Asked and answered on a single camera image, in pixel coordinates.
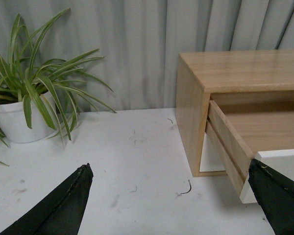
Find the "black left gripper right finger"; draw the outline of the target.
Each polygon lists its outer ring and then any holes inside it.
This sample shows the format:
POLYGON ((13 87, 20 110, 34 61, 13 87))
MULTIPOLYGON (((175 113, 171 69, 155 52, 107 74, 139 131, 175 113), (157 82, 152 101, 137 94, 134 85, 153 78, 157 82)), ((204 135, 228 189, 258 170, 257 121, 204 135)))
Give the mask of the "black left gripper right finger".
POLYGON ((253 159, 249 185, 276 235, 294 235, 294 181, 253 159))

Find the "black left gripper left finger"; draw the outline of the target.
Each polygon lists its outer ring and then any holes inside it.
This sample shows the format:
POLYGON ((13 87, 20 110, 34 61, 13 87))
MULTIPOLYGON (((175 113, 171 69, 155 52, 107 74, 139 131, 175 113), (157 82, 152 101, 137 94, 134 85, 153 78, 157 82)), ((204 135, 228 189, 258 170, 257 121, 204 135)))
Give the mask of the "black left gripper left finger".
POLYGON ((82 165, 0 234, 78 234, 89 198, 93 176, 90 165, 82 165))

